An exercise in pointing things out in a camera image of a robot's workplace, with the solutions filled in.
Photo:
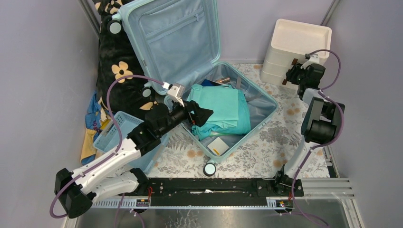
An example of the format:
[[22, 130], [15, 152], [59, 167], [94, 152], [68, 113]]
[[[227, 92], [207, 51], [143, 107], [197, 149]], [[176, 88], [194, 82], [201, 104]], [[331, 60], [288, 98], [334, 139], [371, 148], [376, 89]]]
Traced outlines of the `white three-drawer storage cabinet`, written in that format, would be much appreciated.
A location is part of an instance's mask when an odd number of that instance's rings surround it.
[[332, 29], [288, 19], [276, 21], [260, 73], [260, 80], [276, 86], [297, 89], [286, 79], [292, 65], [305, 63], [305, 54], [318, 49], [330, 49]]

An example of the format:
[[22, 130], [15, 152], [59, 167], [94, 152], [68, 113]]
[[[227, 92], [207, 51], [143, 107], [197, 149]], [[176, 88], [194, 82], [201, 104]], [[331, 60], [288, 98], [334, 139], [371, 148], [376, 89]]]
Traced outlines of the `copper metallic cylinder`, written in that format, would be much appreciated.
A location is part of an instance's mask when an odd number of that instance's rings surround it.
[[230, 77], [223, 77], [223, 78], [215, 80], [215, 82], [220, 83], [220, 84], [227, 84], [230, 81], [231, 81]]

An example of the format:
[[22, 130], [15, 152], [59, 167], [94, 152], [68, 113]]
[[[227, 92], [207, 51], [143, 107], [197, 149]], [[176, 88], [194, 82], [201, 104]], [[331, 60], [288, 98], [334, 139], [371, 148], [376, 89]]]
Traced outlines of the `light blue ribbed suitcase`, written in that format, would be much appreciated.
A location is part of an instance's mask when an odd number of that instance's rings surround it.
[[[166, 90], [158, 81], [179, 83], [188, 98], [194, 84], [204, 79], [230, 77], [227, 86], [244, 93], [251, 130], [242, 135], [207, 137], [192, 134], [188, 123], [183, 128], [209, 157], [203, 171], [206, 176], [216, 172], [216, 165], [228, 158], [248, 138], [272, 118], [278, 103], [258, 85], [247, 79], [228, 62], [220, 61], [221, 44], [217, 3], [214, 0], [135, 0], [123, 5], [112, 16], [112, 23], [121, 23], [140, 62], [148, 84], [159, 94]], [[221, 156], [208, 149], [220, 137], [229, 149]]]

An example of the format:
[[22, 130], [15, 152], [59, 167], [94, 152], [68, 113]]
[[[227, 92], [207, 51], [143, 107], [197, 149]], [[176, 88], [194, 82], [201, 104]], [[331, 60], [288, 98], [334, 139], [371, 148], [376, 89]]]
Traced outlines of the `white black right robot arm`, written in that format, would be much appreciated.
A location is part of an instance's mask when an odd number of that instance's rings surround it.
[[288, 178], [296, 180], [300, 178], [314, 151], [337, 138], [345, 111], [343, 103], [329, 101], [318, 87], [325, 67], [316, 63], [306, 68], [302, 66], [301, 63], [296, 63], [286, 73], [286, 81], [298, 86], [297, 95], [308, 105], [301, 125], [301, 143], [283, 168]]

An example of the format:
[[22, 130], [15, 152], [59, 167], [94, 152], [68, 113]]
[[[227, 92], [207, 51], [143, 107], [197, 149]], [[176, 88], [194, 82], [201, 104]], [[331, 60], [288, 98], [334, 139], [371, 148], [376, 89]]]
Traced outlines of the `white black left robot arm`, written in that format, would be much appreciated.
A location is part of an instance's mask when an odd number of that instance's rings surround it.
[[73, 219], [83, 215], [95, 202], [111, 196], [144, 194], [147, 183], [140, 174], [130, 171], [115, 178], [108, 175], [159, 146], [161, 137], [182, 122], [203, 126], [213, 113], [195, 101], [184, 101], [171, 111], [164, 104], [154, 105], [127, 137], [119, 136], [116, 147], [85, 166], [73, 171], [63, 168], [56, 173], [55, 198], [49, 209], [51, 217]]

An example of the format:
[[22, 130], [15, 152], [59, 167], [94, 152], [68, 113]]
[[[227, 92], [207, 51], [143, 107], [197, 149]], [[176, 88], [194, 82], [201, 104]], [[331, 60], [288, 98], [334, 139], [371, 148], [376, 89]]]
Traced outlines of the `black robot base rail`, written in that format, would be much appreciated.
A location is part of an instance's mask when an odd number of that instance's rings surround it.
[[286, 178], [149, 178], [124, 197], [94, 208], [135, 209], [274, 209], [291, 210], [303, 197], [302, 182]]

